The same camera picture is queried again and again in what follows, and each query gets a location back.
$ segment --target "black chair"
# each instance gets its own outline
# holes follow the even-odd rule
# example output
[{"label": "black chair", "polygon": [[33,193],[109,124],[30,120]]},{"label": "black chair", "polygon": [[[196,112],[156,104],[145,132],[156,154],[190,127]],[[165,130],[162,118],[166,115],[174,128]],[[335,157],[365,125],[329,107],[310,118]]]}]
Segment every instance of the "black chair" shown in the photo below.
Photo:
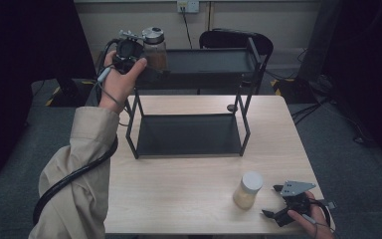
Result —
[{"label": "black chair", "polygon": [[250,37],[253,39],[260,56],[264,57],[264,61],[259,70],[259,80],[256,83],[255,94],[257,95],[262,84],[262,79],[266,70],[266,66],[274,48],[273,43],[269,38],[262,34],[254,32],[215,28],[211,31],[206,31],[202,33],[199,39],[199,43],[200,49],[246,48],[248,38]]}]

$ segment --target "wall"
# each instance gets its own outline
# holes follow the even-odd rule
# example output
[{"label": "wall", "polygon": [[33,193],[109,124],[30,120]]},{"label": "wall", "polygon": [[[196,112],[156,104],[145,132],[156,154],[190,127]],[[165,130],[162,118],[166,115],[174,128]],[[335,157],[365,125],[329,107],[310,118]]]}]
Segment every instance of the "wall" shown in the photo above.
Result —
[{"label": "wall", "polygon": [[[276,49],[306,48],[319,4],[319,0],[200,2],[200,12],[186,14],[186,21],[193,48],[198,48],[202,32],[216,27],[262,33]],[[190,48],[176,1],[77,0],[76,6],[92,51],[118,38],[120,29],[140,34],[152,26],[164,30],[168,48]]]}]

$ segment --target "gray carpet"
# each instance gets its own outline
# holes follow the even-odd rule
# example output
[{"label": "gray carpet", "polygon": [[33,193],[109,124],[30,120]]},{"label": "gray carpet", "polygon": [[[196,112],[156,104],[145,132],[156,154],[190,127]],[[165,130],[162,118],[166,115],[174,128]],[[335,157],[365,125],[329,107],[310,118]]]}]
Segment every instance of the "gray carpet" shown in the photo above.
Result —
[{"label": "gray carpet", "polygon": [[[292,70],[272,70],[288,76]],[[261,94],[273,94],[265,76]],[[68,144],[74,110],[48,108],[56,81],[33,84],[37,92],[25,132],[0,172],[0,239],[27,238],[38,200],[37,182],[42,168],[61,146]],[[144,92],[195,94],[195,91]],[[227,94],[227,92],[202,92]],[[288,105],[291,113],[309,105]],[[297,125],[324,196],[337,208],[331,211],[340,238],[382,238],[382,152],[354,142],[355,131],[336,106],[324,104]],[[307,238],[268,236],[268,238]]]}]

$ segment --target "black curtain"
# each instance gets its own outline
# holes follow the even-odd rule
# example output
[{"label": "black curtain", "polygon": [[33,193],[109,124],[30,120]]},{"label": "black curtain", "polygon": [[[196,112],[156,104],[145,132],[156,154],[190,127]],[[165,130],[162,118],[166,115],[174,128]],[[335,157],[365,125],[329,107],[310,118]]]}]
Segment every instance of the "black curtain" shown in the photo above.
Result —
[{"label": "black curtain", "polygon": [[72,0],[0,0],[0,168],[22,133],[33,82],[95,76]]},{"label": "black curtain", "polygon": [[343,1],[323,70],[382,148],[382,0]]}]

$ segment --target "glass jar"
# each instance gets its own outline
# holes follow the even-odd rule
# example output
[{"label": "glass jar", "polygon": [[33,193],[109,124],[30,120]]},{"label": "glass jar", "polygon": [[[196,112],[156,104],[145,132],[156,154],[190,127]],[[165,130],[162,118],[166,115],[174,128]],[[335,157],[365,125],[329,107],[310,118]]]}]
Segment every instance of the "glass jar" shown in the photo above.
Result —
[{"label": "glass jar", "polygon": [[142,31],[147,65],[157,70],[167,70],[166,43],[160,28],[150,27]]},{"label": "glass jar", "polygon": [[234,201],[242,209],[248,210],[256,201],[257,193],[263,186],[262,176],[255,171],[248,171],[234,192]]}]

